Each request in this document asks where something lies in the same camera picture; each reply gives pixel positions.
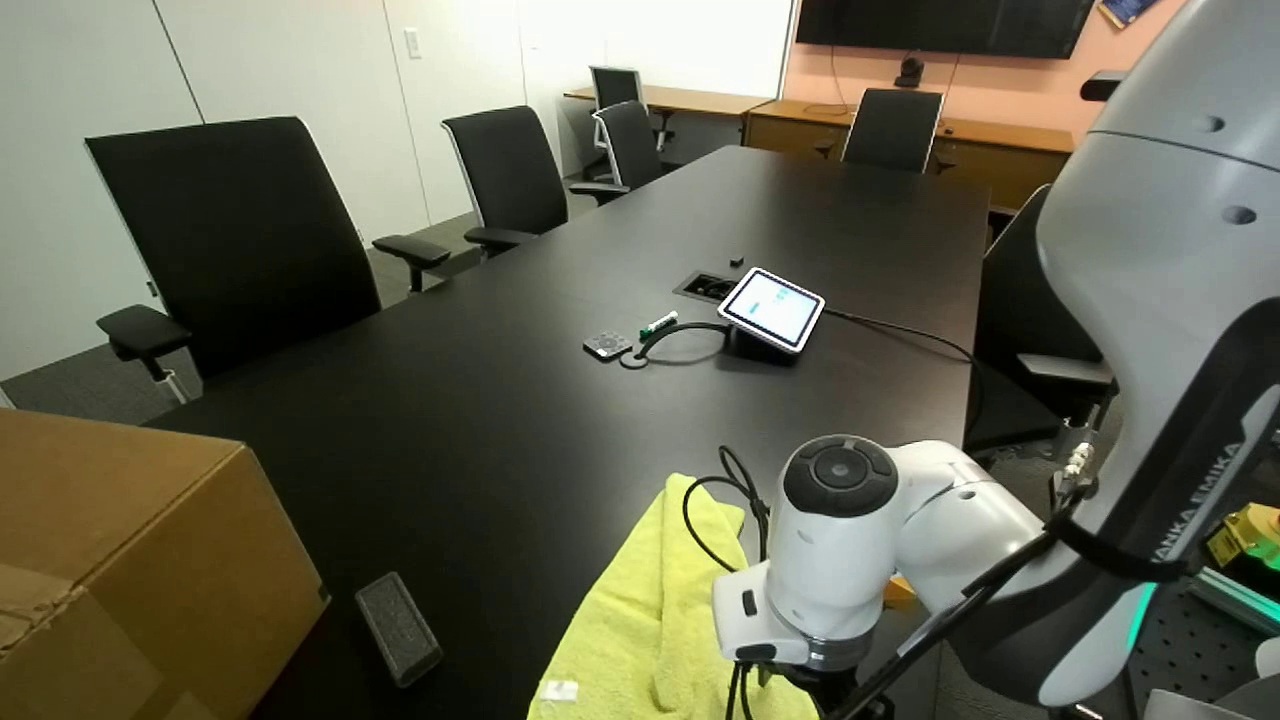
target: black table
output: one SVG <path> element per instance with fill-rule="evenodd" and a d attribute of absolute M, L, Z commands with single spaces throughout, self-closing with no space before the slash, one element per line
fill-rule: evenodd
<path fill-rule="evenodd" d="M 967 363 L 824 319 L 802 363 L 603 368 L 583 338 L 728 260 L 958 343 L 975 331 L 984 202 L 917 175 L 726 149 L 441 294 L 223 376 L 165 429 L 252 445 L 334 608 L 259 715 L 520 715 L 573 608 L 667 474 L 732 445 L 763 492 L 822 432 L 966 432 Z M 667 353 L 710 353 L 682 338 Z M 395 570 L 448 659 L 395 692 L 351 594 Z"/>

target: yellow cloth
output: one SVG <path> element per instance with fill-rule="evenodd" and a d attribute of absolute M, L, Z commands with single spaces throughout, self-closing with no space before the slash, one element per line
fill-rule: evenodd
<path fill-rule="evenodd" d="M 719 720 L 732 665 L 716 644 L 713 566 L 682 521 L 694 478 L 667 478 L 617 559 L 576 608 L 543 679 L 529 704 L 529 720 L 600 720 L 600 715 L 682 715 Z M 735 542 L 744 512 L 694 495 L 696 532 L 744 570 Z M 808 696 L 771 678 L 763 688 L 749 679 L 752 715 L 808 720 Z"/>

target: white robot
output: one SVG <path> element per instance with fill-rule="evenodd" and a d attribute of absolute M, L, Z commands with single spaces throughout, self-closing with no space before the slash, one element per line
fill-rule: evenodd
<path fill-rule="evenodd" d="M 1042 269 L 1122 386 L 1122 436 L 1077 536 L 1164 570 L 1278 432 L 1280 396 L 1278 0 L 1184 0 L 1124 77 L 1042 211 Z M 1155 586 L 1052 544 L 948 445 L 803 445 L 771 559 L 716 586 L 732 659 L 850 673 L 904 571 L 980 683 L 1050 709 L 1122 678 Z M 1008 586 L 980 595 L 971 582 Z"/>

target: tablet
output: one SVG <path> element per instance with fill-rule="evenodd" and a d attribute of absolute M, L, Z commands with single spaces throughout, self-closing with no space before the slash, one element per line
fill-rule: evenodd
<path fill-rule="evenodd" d="M 824 295 L 770 269 L 749 269 L 749 275 L 726 295 L 719 315 L 732 329 L 802 358 L 824 315 Z"/>

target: chair backrest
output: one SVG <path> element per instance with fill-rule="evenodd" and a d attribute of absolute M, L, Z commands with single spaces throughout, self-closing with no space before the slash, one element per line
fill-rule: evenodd
<path fill-rule="evenodd" d="M 382 308 L 298 116 L 91 135 L 89 153 L 204 376 Z"/>
<path fill-rule="evenodd" d="M 626 190 L 640 190 L 667 174 L 667 165 L 658 153 L 658 119 L 646 103 L 626 99 L 595 109 L 595 125 L 603 135 L 607 170 Z"/>
<path fill-rule="evenodd" d="M 1050 353 L 1074 360 L 1095 360 L 1093 338 L 1055 300 L 1042 251 L 1037 223 L 1050 186 L 1042 186 L 1026 208 L 990 245 L 984 283 L 980 283 L 980 329 L 975 358 L 997 360 L 1013 353 Z"/>
<path fill-rule="evenodd" d="M 595 109 L 640 99 L 640 72 L 634 70 L 591 70 Z"/>
<path fill-rule="evenodd" d="M 867 88 L 846 135 L 846 161 L 924 174 L 933 157 L 936 116 L 936 94 Z"/>
<path fill-rule="evenodd" d="M 486 228 L 547 231 L 570 220 L 565 182 L 534 109 L 446 119 Z"/>

